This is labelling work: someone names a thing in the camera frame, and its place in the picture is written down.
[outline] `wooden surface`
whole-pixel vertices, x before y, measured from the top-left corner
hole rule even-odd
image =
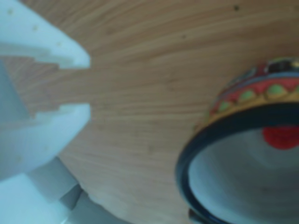
[[[299,51],[298,1],[27,0],[93,61],[58,70],[6,58],[31,113],[89,102],[93,119],[61,154],[91,198],[134,224],[188,224],[174,181],[208,103],[251,66]]]

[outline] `white plastic object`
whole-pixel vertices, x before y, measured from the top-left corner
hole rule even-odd
[[[51,161],[87,124],[88,104],[60,106],[34,119],[0,124],[0,180]]]
[[[61,69],[90,66],[77,42],[17,0],[0,0],[0,55],[29,56]]]

